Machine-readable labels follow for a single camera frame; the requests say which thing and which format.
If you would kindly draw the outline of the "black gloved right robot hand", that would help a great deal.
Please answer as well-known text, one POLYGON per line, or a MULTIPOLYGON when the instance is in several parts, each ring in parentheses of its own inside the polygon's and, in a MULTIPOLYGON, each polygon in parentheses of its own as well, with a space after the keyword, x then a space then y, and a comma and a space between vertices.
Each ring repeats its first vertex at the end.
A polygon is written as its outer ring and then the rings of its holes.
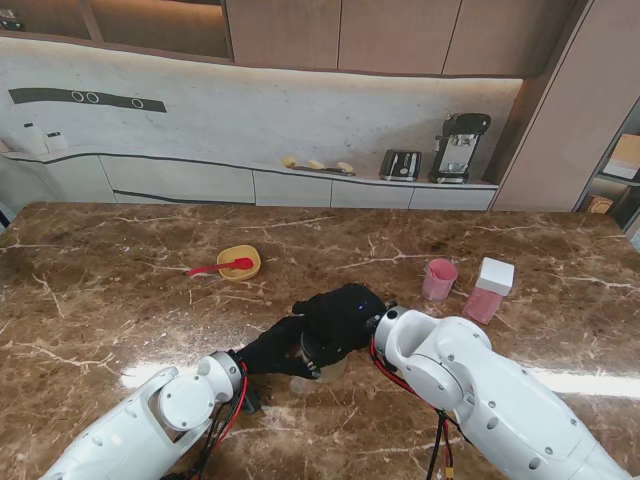
POLYGON ((316 294, 292 307, 304 323, 304 356, 318 368, 334 365, 350 352, 367 347, 375 319, 386 311, 380 297, 356 283, 316 294))

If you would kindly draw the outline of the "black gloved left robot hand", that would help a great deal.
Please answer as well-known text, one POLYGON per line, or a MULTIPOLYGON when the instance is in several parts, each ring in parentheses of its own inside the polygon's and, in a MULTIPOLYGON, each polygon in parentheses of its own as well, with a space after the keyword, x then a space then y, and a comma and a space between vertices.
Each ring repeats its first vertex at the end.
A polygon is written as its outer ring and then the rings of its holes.
POLYGON ((297 355, 304 323, 300 317, 285 317, 256 340, 240 349, 236 356, 250 375, 283 374, 315 380, 319 369, 297 355))

